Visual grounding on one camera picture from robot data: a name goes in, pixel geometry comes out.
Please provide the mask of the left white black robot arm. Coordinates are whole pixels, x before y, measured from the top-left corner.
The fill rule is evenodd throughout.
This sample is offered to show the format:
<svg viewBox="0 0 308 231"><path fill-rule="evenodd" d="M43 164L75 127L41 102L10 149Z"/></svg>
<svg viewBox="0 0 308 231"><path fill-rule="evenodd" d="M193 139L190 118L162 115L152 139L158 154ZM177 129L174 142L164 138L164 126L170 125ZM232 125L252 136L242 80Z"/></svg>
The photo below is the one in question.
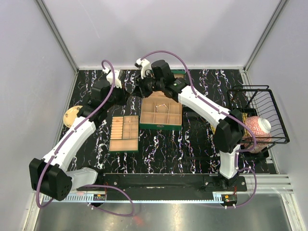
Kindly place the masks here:
<svg viewBox="0 0 308 231"><path fill-rule="evenodd" d="M41 193L61 201L72 190L91 187L97 191L104 179L92 167L68 171L68 167L83 143L107 118L108 110L115 105L125 105L129 94L119 77L108 77L96 82L90 98L80 108L67 133L42 159L34 158L29 164L31 187L36 196Z"/></svg>

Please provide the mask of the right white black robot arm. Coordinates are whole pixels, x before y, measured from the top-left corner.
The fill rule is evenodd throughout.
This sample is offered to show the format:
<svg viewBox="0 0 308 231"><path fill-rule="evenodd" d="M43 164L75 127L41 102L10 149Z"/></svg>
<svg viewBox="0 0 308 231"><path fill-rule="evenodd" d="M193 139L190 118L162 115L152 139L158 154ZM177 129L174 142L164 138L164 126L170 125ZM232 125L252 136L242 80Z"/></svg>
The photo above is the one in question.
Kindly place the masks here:
<svg viewBox="0 0 308 231"><path fill-rule="evenodd" d="M230 111L216 104L189 81L182 77L175 78L165 60L150 63L146 59L138 59L135 66L141 71L136 79L138 96L148 98L153 92L161 91L166 97L195 111L215 128L213 142L220 152L221 177L218 184L222 190L231 190L236 184L236 152L240 150L244 135L241 112L237 109Z"/></svg>

